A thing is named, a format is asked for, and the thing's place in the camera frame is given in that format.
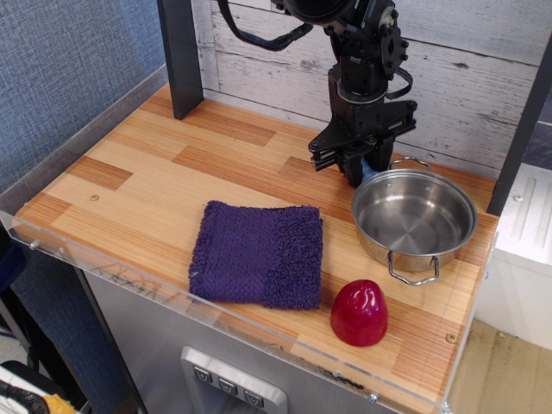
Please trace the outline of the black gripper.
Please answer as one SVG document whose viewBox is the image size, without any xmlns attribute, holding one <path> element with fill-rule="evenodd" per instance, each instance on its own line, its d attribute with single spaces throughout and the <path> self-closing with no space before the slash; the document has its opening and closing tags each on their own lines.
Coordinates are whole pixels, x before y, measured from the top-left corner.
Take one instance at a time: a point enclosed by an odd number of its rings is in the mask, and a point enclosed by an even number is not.
<svg viewBox="0 0 552 414">
<path fill-rule="evenodd" d="M 357 188 L 363 160 L 377 173 L 388 169 L 395 139 L 416 127 L 413 100 L 369 104 L 338 101 L 328 126 L 310 143 L 311 163 L 320 171 L 340 161 L 348 183 Z"/>
</svg>

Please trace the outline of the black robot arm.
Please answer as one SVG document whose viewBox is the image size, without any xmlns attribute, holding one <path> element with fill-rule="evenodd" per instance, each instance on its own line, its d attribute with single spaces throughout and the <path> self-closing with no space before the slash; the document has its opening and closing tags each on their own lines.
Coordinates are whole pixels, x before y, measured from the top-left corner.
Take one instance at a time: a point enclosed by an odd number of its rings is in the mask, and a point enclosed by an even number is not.
<svg viewBox="0 0 552 414">
<path fill-rule="evenodd" d="M 399 135 L 416 127 L 412 77 L 401 64 L 409 43 L 392 1 L 278 1 L 276 8 L 323 28 L 336 63 L 328 71 L 331 119 L 309 145 L 320 171 L 336 165 L 353 187 L 363 167 L 385 171 Z"/>
</svg>

